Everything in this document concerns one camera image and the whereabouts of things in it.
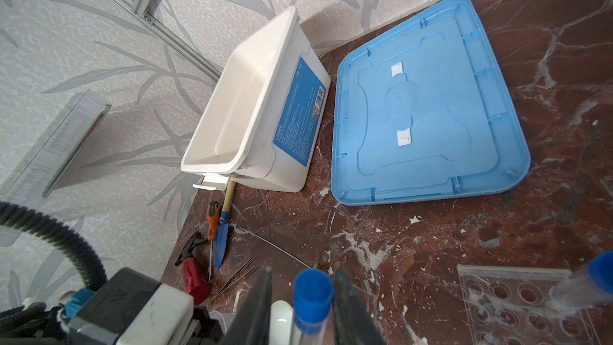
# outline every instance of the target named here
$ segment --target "product label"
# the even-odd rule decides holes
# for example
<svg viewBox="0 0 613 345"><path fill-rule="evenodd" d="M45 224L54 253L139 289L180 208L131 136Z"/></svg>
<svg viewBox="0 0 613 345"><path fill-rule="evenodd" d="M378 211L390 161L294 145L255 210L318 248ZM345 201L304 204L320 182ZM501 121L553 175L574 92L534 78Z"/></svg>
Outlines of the product label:
<svg viewBox="0 0 613 345"><path fill-rule="evenodd" d="M319 123L326 88L300 58L273 143L306 166Z"/></svg>

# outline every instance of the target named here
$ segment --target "black cable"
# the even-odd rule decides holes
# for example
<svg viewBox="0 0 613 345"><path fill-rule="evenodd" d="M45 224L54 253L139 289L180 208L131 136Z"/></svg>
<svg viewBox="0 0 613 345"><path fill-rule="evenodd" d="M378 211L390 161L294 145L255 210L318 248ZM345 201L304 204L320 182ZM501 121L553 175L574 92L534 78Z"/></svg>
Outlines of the black cable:
<svg viewBox="0 0 613 345"><path fill-rule="evenodd" d="M16 308L12 308L12 309L6 310L6 311L0 313L0 319L12 316L15 313L19 313L19 312L21 312L23 310L23 308L25 308L25 306L21 305L21 306L18 306Z"/></svg>
<svg viewBox="0 0 613 345"><path fill-rule="evenodd" d="M94 249L77 232L55 218L0 202L0 226L18 229L49 242L72 262L86 288L96 292L106 283L107 274Z"/></svg>
<svg viewBox="0 0 613 345"><path fill-rule="evenodd" d="M7 332L13 328L29 322L32 318L35 318L40 313L47 309L45 303L33 303L28 306L23 312L15 313L12 316L2 318L0 320L0 333Z"/></svg>

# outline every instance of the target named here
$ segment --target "brown marble countertop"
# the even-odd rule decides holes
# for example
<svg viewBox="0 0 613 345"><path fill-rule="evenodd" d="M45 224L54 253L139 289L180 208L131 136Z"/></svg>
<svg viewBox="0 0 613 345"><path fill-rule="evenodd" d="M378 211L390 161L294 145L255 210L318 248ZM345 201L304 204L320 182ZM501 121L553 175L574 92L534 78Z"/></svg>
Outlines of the brown marble countertop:
<svg viewBox="0 0 613 345"><path fill-rule="evenodd" d="M472 0L499 61L532 165L498 195L347 207L330 188L337 68L351 50L400 21L329 52L332 76L324 119L302 191L237 186L230 223L249 229L308 264L344 269L389 344L471 344L457 264L578 269L613 248L613 0ZM178 286L173 265L195 230L207 228L209 200L198 192L162 281ZM410 218L420 216L412 224ZM213 292L243 262L273 269L273 301L292 302L304 266L241 230L231 233ZM208 264L208 247L199 258ZM240 307L251 275L207 302ZM591 310L602 343L613 314ZM333 343L332 329L326 343Z"/></svg>

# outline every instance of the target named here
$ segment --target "screwdriver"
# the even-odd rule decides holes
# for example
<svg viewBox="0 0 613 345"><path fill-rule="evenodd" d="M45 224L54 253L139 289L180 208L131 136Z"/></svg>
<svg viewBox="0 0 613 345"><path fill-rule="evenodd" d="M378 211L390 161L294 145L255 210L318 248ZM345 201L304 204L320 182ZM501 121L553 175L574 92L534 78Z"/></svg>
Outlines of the screwdriver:
<svg viewBox="0 0 613 345"><path fill-rule="evenodd" d="M208 240L211 247L208 253L208 283L211 284L211 274L213 273L213 242L217 240L217 222L219 221L219 203L210 202L207 211L208 220Z"/></svg>

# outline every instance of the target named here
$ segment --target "blue cap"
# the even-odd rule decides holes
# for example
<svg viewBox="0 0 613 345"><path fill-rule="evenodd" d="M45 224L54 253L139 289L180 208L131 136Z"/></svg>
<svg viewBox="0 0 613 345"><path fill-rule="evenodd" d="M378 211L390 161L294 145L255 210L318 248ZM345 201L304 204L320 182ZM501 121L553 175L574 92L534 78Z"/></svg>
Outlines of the blue cap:
<svg viewBox="0 0 613 345"><path fill-rule="evenodd" d="M325 320L333 299L334 285L325 272L307 269L298 273L294 280L294 322L298 328L304 331L304 326Z"/></svg>
<svg viewBox="0 0 613 345"><path fill-rule="evenodd" d="M89 289L81 288L77 293L75 293L71 300L66 303L64 307L64 311L68 318L73 318L74 315L81 309L81 307L87 303L87 300L90 299L94 295Z"/></svg>
<svg viewBox="0 0 613 345"><path fill-rule="evenodd" d="M587 270L603 292L613 295L613 252L605 252L594 258Z"/></svg>

